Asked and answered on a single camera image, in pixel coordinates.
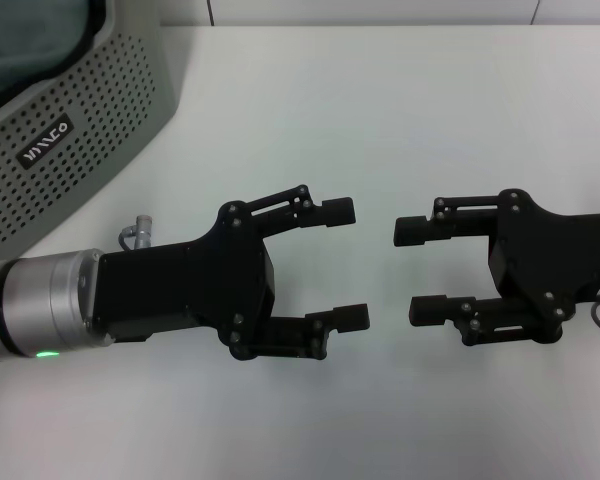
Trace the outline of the green yellow-backed towel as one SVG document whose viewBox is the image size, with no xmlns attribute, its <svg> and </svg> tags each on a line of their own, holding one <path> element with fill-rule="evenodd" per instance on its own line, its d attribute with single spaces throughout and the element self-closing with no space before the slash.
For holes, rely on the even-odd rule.
<svg viewBox="0 0 600 480">
<path fill-rule="evenodd" d="M 0 0 L 0 108 L 93 46 L 106 0 Z"/>
</svg>

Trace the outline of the grey-green perforated storage box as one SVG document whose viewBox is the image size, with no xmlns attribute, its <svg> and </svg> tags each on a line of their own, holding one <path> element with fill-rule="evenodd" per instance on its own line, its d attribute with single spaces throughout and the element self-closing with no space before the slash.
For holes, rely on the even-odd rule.
<svg viewBox="0 0 600 480">
<path fill-rule="evenodd" d="M 96 1 L 89 48 L 0 107 L 0 260 L 80 209 L 177 109 L 158 1 Z"/>
</svg>

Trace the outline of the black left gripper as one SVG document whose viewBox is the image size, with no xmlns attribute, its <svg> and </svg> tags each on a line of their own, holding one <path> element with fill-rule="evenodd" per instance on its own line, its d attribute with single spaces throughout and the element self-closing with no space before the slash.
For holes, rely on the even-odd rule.
<svg viewBox="0 0 600 480">
<path fill-rule="evenodd" d="M 197 327 L 232 356 L 256 356 L 275 299 L 274 270 L 251 207 L 221 207 L 201 238 L 101 257 L 93 327 L 117 342 Z"/>
</svg>

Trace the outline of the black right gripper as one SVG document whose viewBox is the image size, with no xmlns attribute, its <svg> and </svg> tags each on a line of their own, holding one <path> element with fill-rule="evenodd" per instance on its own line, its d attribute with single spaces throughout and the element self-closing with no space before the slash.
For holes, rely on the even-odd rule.
<svg viewBox="0 0 600 480">
<path fill-rule="evenodd" d="M 578 304 L 600 302 L 600 213 L 552 213 L 523 190 L 438 197 L 430 218 L 398 218 L 393 241 L 404 247 L 478 236 L 488 237 L 493 247 L 489 267 L 496 287 L 511 288 L 516 299 L 413 297 L 412 326 L 451 321 L 465 346 L 551 344 Z"/>
</svg>

